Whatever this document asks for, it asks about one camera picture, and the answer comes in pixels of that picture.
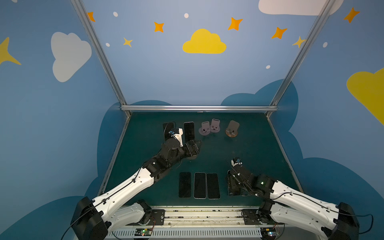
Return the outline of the grey phone stand emptied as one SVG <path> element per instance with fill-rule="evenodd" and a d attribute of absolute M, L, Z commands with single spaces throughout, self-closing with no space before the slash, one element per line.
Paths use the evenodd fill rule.
<path fill-rule="evenodd" d="M 202 135 L 202 136 L 207 136 L 210 134 L 211 132 L 211 129 L 210 129 L 210 122 L 209 121 L 206 121 L 206 122 L 202 122 L 201 123 L 201 127 L 199 128 L 199 133 Z"/>

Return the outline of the dark phone grey stand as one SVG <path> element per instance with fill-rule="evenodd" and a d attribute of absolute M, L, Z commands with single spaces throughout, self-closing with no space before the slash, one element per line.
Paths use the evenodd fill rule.
<path fill-rule="evenodd" d="M 181 172 L 179 174 L 179 197 L 190 198 L 192 194 L 192 174 Z"/>

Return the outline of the white phone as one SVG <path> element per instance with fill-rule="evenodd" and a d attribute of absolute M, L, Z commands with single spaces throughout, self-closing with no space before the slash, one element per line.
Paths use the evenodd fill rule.
<path fill-rule="evenodd" d="M 207 198 L 207 175 L 206 173 L 194 174 L 194 198 L 206 199 Z"/>

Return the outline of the black phone wooden stand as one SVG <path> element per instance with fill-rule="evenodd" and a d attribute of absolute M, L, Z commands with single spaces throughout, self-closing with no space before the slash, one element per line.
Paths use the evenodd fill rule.
<path fill-rule="evenodd" d="M 219 178 L 216 173 L 207 174 L 207 193 L 210 200 L 220 199 Z"/>

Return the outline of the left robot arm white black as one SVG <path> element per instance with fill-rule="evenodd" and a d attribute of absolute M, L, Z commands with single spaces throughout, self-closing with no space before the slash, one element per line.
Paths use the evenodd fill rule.
<path fill-rule="evenodd" d="M 165 141 L 159 152 L 127 180 L 94 199 L 84 197 L 75 208 L 70 228 L 79 240 L 103 240 L 108 233 L 123 225 L 139 222 L 149 206 L 133 204 L 127 211 L 120 207 L 141 191 L 164 178 L 177 163 L 200 153 L 202 142 L 191 140 L 181 145 L 175 138 Z"/>

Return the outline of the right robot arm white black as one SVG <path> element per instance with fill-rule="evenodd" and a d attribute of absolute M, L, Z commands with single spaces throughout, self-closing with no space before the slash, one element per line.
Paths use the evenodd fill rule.
<path fill-rule="evenodd" d="M 257 210 L 261 223 L 287 224 L 317 235 L 322 240 L 357 240 L 360 224 L 353 208 L 333 204 L 292 189 L 267 175 L 252 174 L 239 158 L 228 172 L 230 195 L 243 193 L 263 199 Z"/>

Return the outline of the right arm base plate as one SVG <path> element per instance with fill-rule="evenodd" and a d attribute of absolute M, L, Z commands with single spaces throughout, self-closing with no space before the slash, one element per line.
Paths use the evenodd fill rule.
<path fill-rule="evenodd" d="M 275 225 L 281 224 L 271 217 L 271 211 L 260 209 L 243 209 L 241 215 L 245 225 Z"/>

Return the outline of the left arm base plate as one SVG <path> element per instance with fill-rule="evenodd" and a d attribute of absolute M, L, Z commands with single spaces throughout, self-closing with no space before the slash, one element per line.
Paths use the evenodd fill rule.
<path fill-rule="evenodd" d="M 163 226 L 165 220 L 165 210 L 147 211 L 138 223 L 132 223 L 136 226 Z"/>

